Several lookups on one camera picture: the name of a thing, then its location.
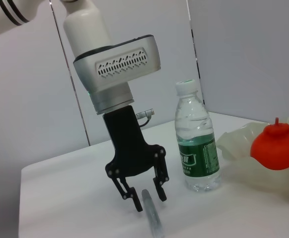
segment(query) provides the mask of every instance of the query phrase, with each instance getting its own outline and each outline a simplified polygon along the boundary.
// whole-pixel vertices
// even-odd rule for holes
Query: orange object
[[[279,123],[268,125],[254,140],[250,156],[271,170],[289,168],[289,125]]]

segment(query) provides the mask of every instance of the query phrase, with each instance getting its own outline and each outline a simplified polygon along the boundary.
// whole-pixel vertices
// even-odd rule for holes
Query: white table
[[[216,138],[251,120],[211,113]],[[141,200],[148,189],[166,238],[289,238],[289,192],[257,191],[234,180],[218,150],[222,187],[198,194],[184,186],[174,122],[143,131],[146,141],[165,147],[170,181],[161,202],[153,169],[128,178]],[[22,170],[20,238],[150,238],[144,212],[123,200],[105,173],[114,156],[111,141],[58,156]]]

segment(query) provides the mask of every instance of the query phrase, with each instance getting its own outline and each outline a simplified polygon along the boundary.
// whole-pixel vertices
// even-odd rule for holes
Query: white backdrop
[[[155,36],[162,69],[129,83],[135,100],[132,106],[136,113],[154,109],[155,115],[147,127],[174,120],[178,101],[175,83],[199,77],[186,0],[94,0],[94,2],[103,12],[114,44],[147,34]],[[58,0],[52,0],[52,3],[90,142],[95,144],[108,140],[102,116],[96,115],[93,104],[72,65],[74,56],[62,27],[66,11]]]
[[[207,109],[289,117],[289,0],[189,0]]]
[[[88,146],[48,1],[0,35],[0,238],[17,238],[21,169]]]

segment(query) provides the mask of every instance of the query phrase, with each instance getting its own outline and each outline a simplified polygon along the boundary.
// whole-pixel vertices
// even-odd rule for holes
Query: plastic bottle
[[[213,190],[220,185],[220,173],[212,120],[195,80],[177,83],[176,90],[175,131],[186,185],[198,192]]]

